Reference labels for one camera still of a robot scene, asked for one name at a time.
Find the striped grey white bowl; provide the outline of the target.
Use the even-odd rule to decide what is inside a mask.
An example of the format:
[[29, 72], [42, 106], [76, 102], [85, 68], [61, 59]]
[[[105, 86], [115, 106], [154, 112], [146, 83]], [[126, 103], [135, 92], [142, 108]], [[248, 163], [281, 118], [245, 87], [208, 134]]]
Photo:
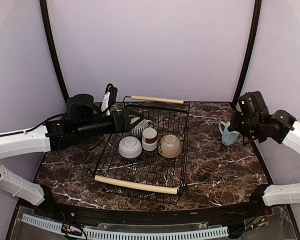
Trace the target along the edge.
[[146, 128], [153, 128], [153, 127], [154, 127], [154, 123], [152, 120], [143, 119], [130, 131], [130, 135], [140, 139], [142, 137], [143, 130], [145, 130]]

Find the light blue faceted mug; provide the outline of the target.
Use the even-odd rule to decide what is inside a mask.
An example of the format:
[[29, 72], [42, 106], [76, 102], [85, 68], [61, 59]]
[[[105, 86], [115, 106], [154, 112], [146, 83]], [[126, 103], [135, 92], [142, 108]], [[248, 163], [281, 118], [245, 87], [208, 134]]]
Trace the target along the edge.
[[220, 122], [218, 125], [219, 131], [221, 133], [222, 144], [225, 146], [231, 146], [235, 143], [240, 133], [237, 131], [229, 131], [230, 122]]

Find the white cup brown band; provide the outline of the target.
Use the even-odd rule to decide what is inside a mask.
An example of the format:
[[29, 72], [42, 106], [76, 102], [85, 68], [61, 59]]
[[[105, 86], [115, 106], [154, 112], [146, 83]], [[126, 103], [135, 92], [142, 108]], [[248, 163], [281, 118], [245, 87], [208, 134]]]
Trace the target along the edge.
[[142, 148], [145, 151], [152, 152], [156, 150], [157, 143], [157, 131], [151, 127], [144, 129], [142, 132]]

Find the white ceramic bowl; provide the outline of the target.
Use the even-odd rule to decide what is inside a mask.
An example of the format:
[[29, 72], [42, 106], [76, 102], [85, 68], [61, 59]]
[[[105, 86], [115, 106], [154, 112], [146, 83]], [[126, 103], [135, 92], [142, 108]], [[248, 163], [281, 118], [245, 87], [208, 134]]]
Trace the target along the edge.
[[134, 159], [142, 152], [142, 145], [140, 141], [134, 136], [127, 136], [120, 140], [119, 154], [127, 159]]

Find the beige ceramic bowl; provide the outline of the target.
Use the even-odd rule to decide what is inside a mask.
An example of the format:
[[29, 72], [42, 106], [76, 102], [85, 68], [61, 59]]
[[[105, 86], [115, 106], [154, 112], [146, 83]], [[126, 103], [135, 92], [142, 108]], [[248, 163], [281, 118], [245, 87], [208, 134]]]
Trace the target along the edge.
[[173, 134], [164, 135], [159, 143], [158, 152], [161, 156], [172, 159], [182, 152], [182, 143], [179, 137]]

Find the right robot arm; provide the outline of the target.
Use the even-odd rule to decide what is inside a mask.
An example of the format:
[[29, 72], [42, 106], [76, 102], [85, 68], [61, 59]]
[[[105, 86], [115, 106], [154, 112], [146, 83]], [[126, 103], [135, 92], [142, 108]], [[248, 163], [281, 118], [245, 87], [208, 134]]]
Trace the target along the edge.
[[[237, 98], [239, 109], [230, 120], [229, 130], [244, 139], [263, 143], [272, 139], [300, 157], [300, 121], [286, 110], [270, 113], [260, 91], [250, 91]], [[262, 184], [256, 187], [245, 205], [245, 213], [257, 216], [264, 206], [300, 204], [300, 182]]]

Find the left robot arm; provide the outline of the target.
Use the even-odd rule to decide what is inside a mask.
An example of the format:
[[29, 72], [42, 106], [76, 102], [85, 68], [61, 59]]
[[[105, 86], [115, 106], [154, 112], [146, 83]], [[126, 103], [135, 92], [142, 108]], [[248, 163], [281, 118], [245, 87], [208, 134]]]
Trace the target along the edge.
[[[112, 100], [104, 96], [102, 106], [94, 104], [89, 94], [78, 94], [67, 100], [67, 110], [46, 119], [43, 123], [19, 131], [0, 133], [0, 160], [29, 153], [48, 153], [65, 150], [90, 137], [131, 131], [144, 119], [132, 122], [134, 111], [122, 109], [111, 112]], [[60, 214], [60, 206], [53, 202], [49, 187], [35, 184], [13, 173], [0, 163], [0, 189], [39, 206], [49, 218]]]

